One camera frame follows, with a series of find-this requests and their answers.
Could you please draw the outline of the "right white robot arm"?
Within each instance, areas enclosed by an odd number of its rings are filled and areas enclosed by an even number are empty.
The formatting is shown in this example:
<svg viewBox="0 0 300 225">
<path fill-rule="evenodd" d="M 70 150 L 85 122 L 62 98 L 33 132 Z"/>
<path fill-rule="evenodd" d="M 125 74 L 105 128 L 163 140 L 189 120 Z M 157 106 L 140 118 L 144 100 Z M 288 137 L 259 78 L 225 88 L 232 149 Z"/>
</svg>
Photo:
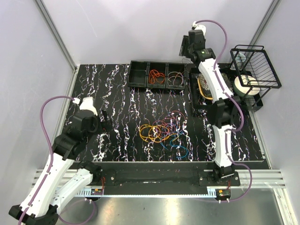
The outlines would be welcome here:
<svg viewBox="0 0 300 225">
<path fill-rule="evenodd" d="M 240 98 L 234 96 L 225 83 L 212 49 L 205 48 L 204 31 L 192 28 L 185 35 L 180 56 L 189 58 L 203 75 L 212 95 L 213 104 L 208 109 L 208 120 L 215 134 L 216 155 L 214 159 L 214 183 L 223 186 L 234 176 L 231 134 L 234 117 L 241 112 Z"/>
</svg>

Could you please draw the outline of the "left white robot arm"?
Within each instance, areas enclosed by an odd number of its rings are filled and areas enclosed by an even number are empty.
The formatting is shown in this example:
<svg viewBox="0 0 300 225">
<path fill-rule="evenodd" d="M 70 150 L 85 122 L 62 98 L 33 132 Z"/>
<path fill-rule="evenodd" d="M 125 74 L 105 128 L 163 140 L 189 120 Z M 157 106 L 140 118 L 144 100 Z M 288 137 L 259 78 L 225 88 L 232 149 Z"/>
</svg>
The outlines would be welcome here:
<svg viewBox="0 0 300 225">
<path fill-rule="evenodd" d="M 107 111 L 102 117 L 90 110 L 79 110 L 73 121 L 54 140 L 51 153 L 34 188 L 19 205 L 13 205 L 9 215 L 25 225 L 54 225 L 62 210 L 87 185 L 104 183 L 102 168 L 91 161 L 82 161 L 75 175 L 61 188 L 58 185 L 88 140 L 112 129 Z"/>
</svg>

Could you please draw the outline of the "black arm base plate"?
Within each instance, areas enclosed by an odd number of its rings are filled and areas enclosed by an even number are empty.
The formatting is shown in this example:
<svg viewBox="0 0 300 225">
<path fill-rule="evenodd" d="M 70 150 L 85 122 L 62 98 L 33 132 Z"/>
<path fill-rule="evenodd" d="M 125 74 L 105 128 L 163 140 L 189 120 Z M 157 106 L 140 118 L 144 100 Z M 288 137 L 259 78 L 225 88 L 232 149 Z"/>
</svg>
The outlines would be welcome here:
<svg viewBox="0 0 300 225">
<path fill-rule="evenodd" d="M 96 165 L 103 170 L 105 189 L 196 190 L 240 186 L 238 173 L 227 182 L 214 182 L 212 162 L 97 162 Z"/>
</svg>

